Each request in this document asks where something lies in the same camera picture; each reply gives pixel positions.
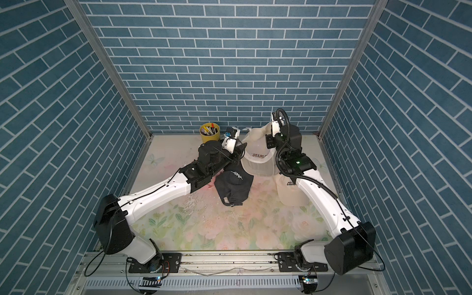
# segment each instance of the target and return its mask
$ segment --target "white robot arm segment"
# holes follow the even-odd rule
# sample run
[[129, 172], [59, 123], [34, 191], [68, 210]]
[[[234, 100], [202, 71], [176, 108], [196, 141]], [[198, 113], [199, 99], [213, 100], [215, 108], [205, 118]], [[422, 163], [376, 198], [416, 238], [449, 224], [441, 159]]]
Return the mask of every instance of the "white robot arm segment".
[[[323, 184], [323, 178], [321, 178], [318, 170], [310, 169], [305, 171], [303, 175], [316, 179]], [[310, 201], [315, 205], [318, 212], [323, 217], [330, 235], [336, 237], [342, 234], [342, 229], [350, 229], [352, 226], [345, 220], [344, 214], [341, 212], [341, 208], [344, 213], [350, 217], [352, 224], [357, 224], [359, 219], [353, 215], [342, 203], [341, 208], [337, 201], [333, 199], [324, 189], [318, 187], [311, 181], [305, 179], [297, 179], [297, 186], [308, 196]]]
[[184, 174], [177, 172], [172, 178], [168, 178], [135, 194], [120, 197], [118, 204], [122, 211], [128, 212], [126, 215], [128, 224], [132, 225], [142, 216], [146, 215], [146, 213], [177, 197], [189, 194], [190, 183], [187, 183], [187, 180]]

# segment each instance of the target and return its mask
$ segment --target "brick wall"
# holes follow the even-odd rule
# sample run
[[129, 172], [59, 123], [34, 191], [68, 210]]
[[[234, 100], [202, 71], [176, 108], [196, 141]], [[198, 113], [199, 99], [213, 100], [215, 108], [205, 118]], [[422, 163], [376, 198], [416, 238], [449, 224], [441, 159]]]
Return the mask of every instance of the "brick wall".
[[472, 2], [390, 0], [325, 143], [393, 294], [472, 294]]
[[158, 2], [81, 2], [154, 133], [261, 126], [281, 106], [313, 132], [374, 0]]
[[143, 135], [62, 0], [0, 7], [0, 294], [55, 294]]

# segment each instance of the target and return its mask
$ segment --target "floral tablecloth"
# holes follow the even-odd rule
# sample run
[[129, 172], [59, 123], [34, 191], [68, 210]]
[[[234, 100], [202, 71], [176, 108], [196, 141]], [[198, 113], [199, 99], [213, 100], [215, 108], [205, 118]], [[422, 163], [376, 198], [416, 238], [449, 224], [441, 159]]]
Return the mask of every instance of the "floral tablecloth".
[[[196, 158], [199, 138], [187, 135], [192, 139], [186, 142], [177, 139], [182, 136], [185, 135], [168, 139], [156, 147], [151, 145], [138, 174], [137, 182], [141, 179], [141, 184], [135, 185], [133, 191], [172, 176], [179, 167]], [[312, 160], [318, 166], [325, 165], [313, 157]], [[210, 183], [146, 214], [133, 228], [153, 239], [161, 250], [293, 249], [308, 239], [331, 240], [313, 204], [283, 205], [272, 177], [254, 177], [249, 197], [242, 206], [223, 205]]]

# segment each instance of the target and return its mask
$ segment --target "metal frame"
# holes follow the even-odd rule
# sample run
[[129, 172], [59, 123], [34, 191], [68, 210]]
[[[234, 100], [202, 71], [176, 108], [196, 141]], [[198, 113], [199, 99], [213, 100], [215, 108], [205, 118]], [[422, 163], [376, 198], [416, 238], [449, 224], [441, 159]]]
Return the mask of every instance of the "metal frame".
[[337, 194], [341, 198], [344, 204], [346, 204], [346, 197], [344, 196], [343, 188], [341, 187], [341, 182], [337, 177], [337, 173], [334, 171], [333, 162], [331, 162], [331, 158], [329, 157], [328, 150], [322, 139], [318, 136], [318, 144], [320, 145], [321, 153], [326, 162], [326, 166], [328, 167], [329, 174], [331, 175], [331, 179], [333, 180], [334, 187], [337, 191]]
[[94, 30], [92, 23], [85, 14], [84, 9], [82, 8], [78, 0], [64, 0], [64, 2], [66, 3], [67, 7], [70, 10], [70, 13], [76, 20], [77, 24], [84, 33], [88, 42], [90, 43], [90, 46], [97, 55], [101, 64], [110, 76], [110, 79], [112, 80], [113, 84], [120, 93], [121, 98], [125, 101], [131, 114], [133, 115], [142, 132], [146, 136], [146, 139], [150, 139], [152, 135], [150, 129], [148, 128], [146, 122], [139, 113], [139, 110], [136, 107], [136, 104], [134, 103], [133, 99], [131, 98], [131, 95], [129, 94], [128, 89], [126, 88], [125, 83], [123, 82], [117, 70], [115, 69], [113, 62], [111, 61], [110, 57], [108, 56], [108, 53], [103, 47], [103, 44], [101, 43], [97, 32]]
[[[226, 271], [218, 275], [212, 275], [211, 278], [232, 278], [238, 276], [239, 278], [260, 277], [260, 278], [280, 278], [280, 276], [298, 276], [306, 274], [302, 271], [293, 272], [279, 272], [277, 260], [272, 254], [279, 252], [279, 250], [258, 250], [258, 251], [179, 251], [182, 253], [181, 265], [178, 273], [170, 274], [170, 278], [207, 278], [200, 274], [192, 273], [197, 271], [199, 273], [212, 274], [215, 272]], [[72, 282], [66, 291], [66, 295], [81, 295], [86, 289], [88, 278], [84, 277], [84, 269], [87, 264], [98, 252], [86, 252], [82, 259], [80, 266], [72, 278]], [[94, 269], [99, 263], [100, 259], [96, 259], [91, 263], [89, 269]], [[122, 279], [125, 276], [125, 261], [126, 255], [114, 254], [107, 255], [98, 270], [90, 277], [90, 279]], [[378, 268], [375, 260], [371, 260], [365, 264], [367, 268]], [[322, 272], [323, 275], [332, 275], [334, 271], [328, 266], [327, 272]], [[367, 275], [371, 286], [377, 284], [378, 287], [373, 287], [375, 295], [389, 295], [382, 288], [383, 284], [379, 275], [374, 271], [363, 270], [356, 268], [349, 272], [349, 274]], [[153, 274], [137, 274], [128, 273], [130, 280], [141, 279], [143, 276], [153, 276]]]
[[372, 7], [369, 14], [369, 18], [365, 24], [365, 28], [362, 30], [362, 34], [357, 42], [356, 48], [354, 49], [353, 55], [347, 64], [346, 71], [344, 72], [343, 78], [339, 83], [338, 88], [334, 94], [333, 101], [331, 102], [328, 112], [321, 124], [319, 131], [319, 138], [323, 138], [324, 134], [328, 130], [328, 126], [333, 119], [334, 113], [336, 112], [337, 106], [340, 104], [344, 93], [346, 92], [347, 86], [351, 81], [357, 64], [361, 60], [362, 54], [364, 53], [367, 43], [369, 42], [372, 33], [374, 32], [375, 26], [379, 22], [380, 16], [387, 4], [388, 0], [377, 0]]
[[144, 143], [143, 148], [139, 152], [138, 159], [136, 160], [136, 163], [134, 164], [133, 169], [131, 169], [131, 173], [129, 174], [128, 180], [126, 181], [125, 187], [123, 188], [123, 192], [121, 193], [122, 195], [127, 195], [131, 192], [131, 189], [133, 188], [133, 184], [135, 184], [136, 177], [138, 176], [141, 165], [146, 159], [146, 154], [149, 150], [149, 147], [151, 146], [153, 139], [154, 139], [154, 136], [151, 136], [150, 138], [146, 139], [146, 142]]

